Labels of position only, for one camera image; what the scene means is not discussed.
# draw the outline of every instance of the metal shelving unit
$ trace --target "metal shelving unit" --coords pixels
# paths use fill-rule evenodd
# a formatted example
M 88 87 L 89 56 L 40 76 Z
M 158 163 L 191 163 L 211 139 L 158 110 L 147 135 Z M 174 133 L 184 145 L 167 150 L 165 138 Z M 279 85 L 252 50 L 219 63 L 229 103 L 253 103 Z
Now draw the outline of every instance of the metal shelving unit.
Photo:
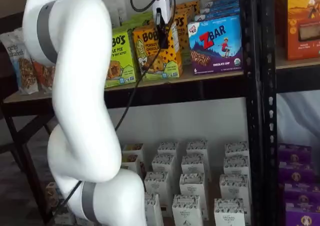
M 264 10 L 267 11 L 267 14 L 263 15 L 261 19 L 263 23 L 263 27 L 261 28 L 262 49 L 257 17 L 258 14 L 261 15 L 261 12 L 257 10 L 258 1 L 239 0 L 241 7 L 244 72 L 193 76 L 189 73 L 188 68 L 186 68 L 184 75 L 180 79 L 143 82 L 136 92 L 132 105 L 143 106 L 245 97 L 252 178 L 252 224 L 262 226 L 267 225 L 267 221 L 269 220 L 268 213 L 270 212 L 268 208 L 274 207 L 275 203 L 273 198 L 268 197 L 269 194 L 266 194 L 266 190 L 273 190 L 274 192 L 274 183 L 276 184 L 274 167 L 270 168 L 270 165 L 277 153 L 276 149 L 273 152 L 271 151 L 277 143 L 275 133 L 277 114 L 275 102 L 275 44 L 269 41 L 269 39 L 272 39 L 270 36 L 274 36 L 272 26 L 273 7 L 266 7 L 273 0 L 261 0 L 261 12 L 263 12 L 263 6 L 265 7 Z M 20 13 L 7 19 L 0 19 L 0 26 L 2 24 L 8 25 L 7 21 L 10 20 L 12 28 L 7 27 L 5 30 L 9 31 L 17 28 L 21 26 L 22 15 Z M 0 55 L 2 54 L 1 52 L 6 54 L 3 50 L 0 47 Z M 108 89 L 104 94 L 107 107 L 124 107 L 132 92 L 132 87 L 133 85 L 128 85 Z M 0 108 L 21 158 L 24 172 L 38 204 L 39 212 L 43 221 L 47 222 L 45 196 L 29 150 L 26 147 L 26 142 L 33 133 L 53 116 L 51 97 L 43 93 L 19 96 L 18 94 L 13 94 L 13 92 L 6 92 L 6 86 L 1 85 L 1 81 L 0 90 L 0 93 L 2 93 Z M 37 117 L 17 132 L 12 117 L 24 115 L 37 115 Z M 272 184 L 266 186 L 269 177 L 272 177 Z

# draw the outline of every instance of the snack bar package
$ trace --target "snack bar package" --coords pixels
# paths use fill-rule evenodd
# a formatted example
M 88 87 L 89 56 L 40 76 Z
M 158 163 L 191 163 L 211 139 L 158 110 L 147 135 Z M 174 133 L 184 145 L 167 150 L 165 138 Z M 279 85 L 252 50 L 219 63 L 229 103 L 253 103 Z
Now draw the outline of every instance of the snack bar package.
M 179 78 L 183 72 L 178 31 L 175 21 L 168 34 L 168 49 L 159 50 L 158 33 L 154 23 L 137 27 L 133 31 L 133 40 L 141 74 L 147 73 L 143 80 L 157 80 L 166 78 Z
M 13 65 L 18 88 L 22 94 L 38 92 L 38 83 L 30 54 L 24 44 L 22 28 L 0 35 Z
M 175 8 L 181 9 L 181 8 L 188 8 L 191 6 L 193 7 L 195 14 L 199 14 L 200 7 L 201 7 L 201 0 L 193 0 L 185 3 L 177 4 Z
M 314 183 L 315 171 L 312 164 L 279 162 L 279 183 Z
M 278 147 L 278 159 L 283 162 L 310 164 L 311 153 L 310 146 L 280 143 Z
M 195 74 L 243 69 L 239 15 L 191 22 L 188 34 Z
M 320 185 L 285 183 L 284 198 L 300 203 L 320 204 Z
M 138 64 L 131 32 L 126 26 L 113 30 L 111 62 L 105 82 L 107 88 L 137 80 Z

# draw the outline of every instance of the orange snack box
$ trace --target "orange snack box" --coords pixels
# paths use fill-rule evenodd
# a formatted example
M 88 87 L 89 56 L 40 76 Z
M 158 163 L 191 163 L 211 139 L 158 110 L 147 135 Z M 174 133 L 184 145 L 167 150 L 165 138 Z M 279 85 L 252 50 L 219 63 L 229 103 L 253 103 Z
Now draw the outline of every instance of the orange snack box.
M 287 58 L 320 56 L 320 0 L 287 2 Z
M 173 22 L 168 34 L 168 49 L 162 49 L 149 68 L 159 50 L 159 38 L 154 23 L 138 27 L 133 31 L 133 41 L 141 73 L 148 68 L 143 80 L 179 78 L 182 75 L 182 59 L 176 23 Z

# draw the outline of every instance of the white box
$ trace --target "white box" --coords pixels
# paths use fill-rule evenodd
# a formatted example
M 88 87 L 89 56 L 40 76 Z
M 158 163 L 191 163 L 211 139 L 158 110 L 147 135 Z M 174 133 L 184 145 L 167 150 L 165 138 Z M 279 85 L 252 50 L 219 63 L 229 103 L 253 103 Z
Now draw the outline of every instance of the white box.
M 241 141 L 238 143 L 225 144 L 224 146 L 225 156 L 243 155 L 247 156 L 250 160 L 250 153 L 247 141 Z
M 147 172 L 144 185 L 147 193 L 159 194 L 162 215 L 172 217 L 173 194 L 168 172 Z
M 251 202 L 247 175 L 220 175 L 222 199 L 243 199 L 245 225 L 251 225 Z
M 172 203 L 175 226 L 203 226 L 199 196 L 175 195 Z
M 63 202 L 65 199 L 55 182 L 51 182 L 47 185 L 45 193 L 47 195 L 49 205 L 52 208 L 52 212 L 55 213 L 58 204 Z M 56 215 L 54 222 L 57 225 L 74 225 L 76 218 L 68 206 L 65 206 L 61 209 L 60 213 Z
M 158 194 L 144 194 L 144 208 L 147 226 L 164 226 Z
M 145 156 L 145 148 L 143 144 L 128 144 L 125 145 L 122 150 L 122 155 L 137 155 L 138 160 L 140 161 L 140 173 L 142 178 L 144 179 L 146 176 L 146 169 L 149 167 L 146 165 L 146 156 Z
M 154 172 L 168 172 L 173 194 L 179 194 L 180 173 L 177 158 L 173 154 L 157 154 L 152 160 Z
M 208 180 L 211 182 L 212 175 L 211 175 L 210 163 L 208 158 L 208 141 L 198 140 L 198 141 L 188 142 L 186 145 L 186 152 L 187 154 L 190 154 L 190 153 L 203 154 L 203 162 L 204 162 L 204 168 L 206 171 L 206 176 Z
M 131 170 L 141 176 L 138 155 L 123 155 L 121 168 Z
M 183 156 L 181 168 L 183 174 L 204 173 L 204 176 L 207 177 L 203 154 L 190 153 Z
M 174 154 L 178 164 L 181 164 L 182 156 L 186 154 L 186 149 L 179 142 L 161 142 L 158 149 L 158 154 Z
M 217 226 L 245 226 L 242 199 L 215 199 L 214 219 Z
M 226 175 L 241 174 L 248 176 L 249 200 L 251 202 L 251 174 L 249 158 L 242 155 L 225 157 L 223 162 L 223 171 Z
M 78 226 L 96 226 L 94 222 L 85 220 L 85 219 L 80 219 L 78 217 L 75 218 L 76 225 Z
M 200 196 L 200 206 L 203 220 L 209 220 L 208 186 L 203 173 L 182 174 L 180 176 L 180 191 L 182 195 Z

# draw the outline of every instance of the floor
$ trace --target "floor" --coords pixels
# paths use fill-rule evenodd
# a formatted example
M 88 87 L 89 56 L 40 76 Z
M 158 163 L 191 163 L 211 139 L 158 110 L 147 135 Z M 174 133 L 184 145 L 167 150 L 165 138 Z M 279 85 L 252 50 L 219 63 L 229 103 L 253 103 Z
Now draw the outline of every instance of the floor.
M 52 181 L 47 162 L 47 146 L 29 145 L 29 150 L 43 185 Z M 42 226 L 37 205 L 27 178 L 20 172 L 11 153 L 0 155 L 0 225 Z

